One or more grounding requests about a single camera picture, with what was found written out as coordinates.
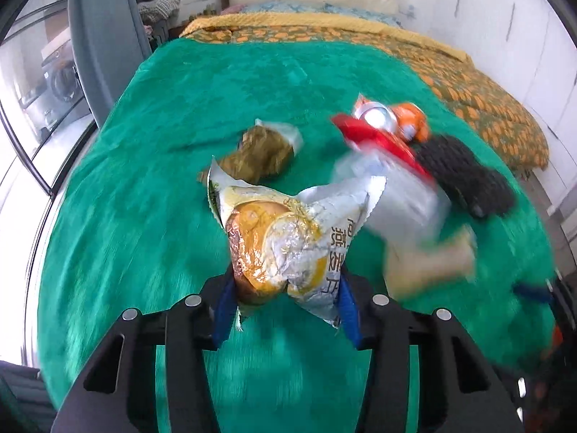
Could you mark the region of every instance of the red package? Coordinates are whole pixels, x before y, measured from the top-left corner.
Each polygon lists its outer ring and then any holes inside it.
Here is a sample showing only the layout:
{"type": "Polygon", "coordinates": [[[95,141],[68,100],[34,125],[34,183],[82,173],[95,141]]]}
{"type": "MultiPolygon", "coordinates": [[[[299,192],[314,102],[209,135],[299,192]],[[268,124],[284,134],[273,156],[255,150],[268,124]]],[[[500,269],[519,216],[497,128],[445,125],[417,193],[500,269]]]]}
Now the red package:
{"type": "Polygon", "coordinates": [[[356,119],[347,114],[337,114],[332,117],[331,120],[343,134],[346,141],[359,148],[361,146],[374,146],[393,154],[393,156],[399,158],[417,175],[422,176],[429,182],[435,181],[431,174],[417,162],[412,150],[395,135],[379,130],[364,120],[356,119]]]}

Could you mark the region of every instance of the green blanket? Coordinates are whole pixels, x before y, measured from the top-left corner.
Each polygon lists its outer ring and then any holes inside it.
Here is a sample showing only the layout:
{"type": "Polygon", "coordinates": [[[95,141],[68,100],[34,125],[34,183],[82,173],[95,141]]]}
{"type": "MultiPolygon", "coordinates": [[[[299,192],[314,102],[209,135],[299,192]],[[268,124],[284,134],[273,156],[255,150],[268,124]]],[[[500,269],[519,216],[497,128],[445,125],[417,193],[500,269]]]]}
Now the green blanket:
{"type": "MultiPolygon", "coordinates": [[[[517,192],[506,219],[472,220],[458,206],[443,229],[470,223],[478,240],[477,279],[406,301],[457,315],[491,360],[534,361],[549,342],[552,317],[518,301],[513,282],[540,283],[553,271],[549,244],[527,197],[497,155],[439,102],[399,60],[348,43],[201,44],[178,40],[144,62],[74,172],[45,258],[39,301],[40,362],[60,406],[102,335],[123,309],[169,308],[227,267],[227,239],[196,182],[211,156],[233,150],[255,118],[290,122],[305,145],[269,186],[296,194],[327,183],[347,151],[329,117],[349,111],[359,92],[383,102],[415,102],[434,132],[463,140],[517,192]]],[[[362,230],[347,264],[384,290],[383,244],[362,230]]],[[[167,428],[163,349],[159,423],[167,428]]],[[[233,331],[207,372],[223,433],[354,430],[369,353],[281,297],[233,331]]],[[[408,431],[418,405],[418,361],[411,363],[408,431]]]]}

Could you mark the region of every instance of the silver screw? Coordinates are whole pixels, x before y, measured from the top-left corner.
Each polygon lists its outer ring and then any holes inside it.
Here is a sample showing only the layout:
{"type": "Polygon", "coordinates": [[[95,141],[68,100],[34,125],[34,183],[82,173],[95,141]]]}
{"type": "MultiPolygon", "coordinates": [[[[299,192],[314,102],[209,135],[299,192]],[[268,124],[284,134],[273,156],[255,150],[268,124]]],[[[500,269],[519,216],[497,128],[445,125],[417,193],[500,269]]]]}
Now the silver screw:
{"type": "Polygon", "coordinates": [[[134,308],[126,309],[126,311],[122,313],[124,320],[133,320],[136,316],[138,316],[138,311],[134,308]]]}
{"type": "Polygon", "coordinates": [[[373,302],[377,305],[377,306],[386,306],[387,304],[389,304],[389,297],[384,295],[384,294],[376,294],[373,296],[373,302]]]}
{"type": "Polygon", "coordinates": [[[437,309],[437,317],[440,320],[449,320],[451,319],[451,312],[448,309],[437,309]]]}
{"type": "Polygon", "coordinates": [[[190,308],[198,306],[202,302],[203,299],[197,294],[191,294],[190,296],[187,296],[186,299],[184,300],[184,304],[186,304],[190,308]]]}

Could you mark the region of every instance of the yellow blanket edge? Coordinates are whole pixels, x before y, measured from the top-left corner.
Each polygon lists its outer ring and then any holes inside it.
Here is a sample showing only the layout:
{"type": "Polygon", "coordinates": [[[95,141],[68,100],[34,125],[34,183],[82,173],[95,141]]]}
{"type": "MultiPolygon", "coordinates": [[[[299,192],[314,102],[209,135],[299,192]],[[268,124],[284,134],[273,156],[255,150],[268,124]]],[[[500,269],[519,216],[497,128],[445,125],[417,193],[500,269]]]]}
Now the yellow blanket edge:
{"type": "Polygon", "coordinates": [[[416,32],[389,26],[377,21],[329,13],[239,13],[198,18],[192,21],[180,37],[186,37],[199,29],[207,27],[264,27],[264,26],[318,26],[345,31],[355,31],[367,34],[382,34],[402,42],[444,53],[460,62],[472,65],[471,57],[464,51],[452,48],[450,45],[423,36],[416,32]]]}

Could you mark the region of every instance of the black fuzzy object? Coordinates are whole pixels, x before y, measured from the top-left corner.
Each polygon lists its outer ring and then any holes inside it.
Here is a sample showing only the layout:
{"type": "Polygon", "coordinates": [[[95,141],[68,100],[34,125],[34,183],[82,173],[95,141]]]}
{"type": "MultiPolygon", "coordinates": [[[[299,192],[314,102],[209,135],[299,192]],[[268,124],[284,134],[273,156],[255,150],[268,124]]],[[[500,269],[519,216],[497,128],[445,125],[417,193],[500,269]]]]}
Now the black fuzzy object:
{"type": "Polygon", "coordinates": [[[415,146],[417,161],[452,198],[476,218],[503,216],[515,206],[515,192],[495,169],[481,165],[472,151],[451,135],[432,135],[415,146]]]}

